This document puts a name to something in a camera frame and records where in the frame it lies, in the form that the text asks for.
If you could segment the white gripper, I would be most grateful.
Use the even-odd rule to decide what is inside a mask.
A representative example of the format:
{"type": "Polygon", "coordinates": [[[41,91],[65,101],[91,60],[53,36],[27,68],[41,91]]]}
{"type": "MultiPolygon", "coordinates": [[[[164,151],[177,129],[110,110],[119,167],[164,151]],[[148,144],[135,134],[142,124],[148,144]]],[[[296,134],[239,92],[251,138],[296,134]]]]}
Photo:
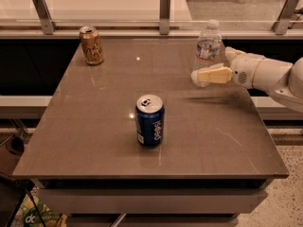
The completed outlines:
{"type": "Polygon", "coordinates": [[[245,54],[245,52],[230,46],[225,49],[225,56],[230,62],[231,69],[222,63],[217,63],[207,68],[194,70],[191,73],[192,81],[222,84],[232,79],[234,83],[252,89],[254,73],[265,57],[253,53],[245,54]]]}

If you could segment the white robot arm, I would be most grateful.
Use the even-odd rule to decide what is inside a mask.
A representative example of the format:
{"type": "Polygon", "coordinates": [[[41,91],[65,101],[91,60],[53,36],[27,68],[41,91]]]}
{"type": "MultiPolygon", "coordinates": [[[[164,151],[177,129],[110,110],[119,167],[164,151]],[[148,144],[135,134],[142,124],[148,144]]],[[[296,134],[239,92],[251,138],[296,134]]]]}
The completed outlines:
{"type": "Polygon", "coordinates": [[[228,46],[226,67],[217,63],[191,73],[194,83],[226,84],[233,81],[246,89],[266,93],[275,102],[303,112],[303,59],[295,64],[246,53],[228,46]]]}

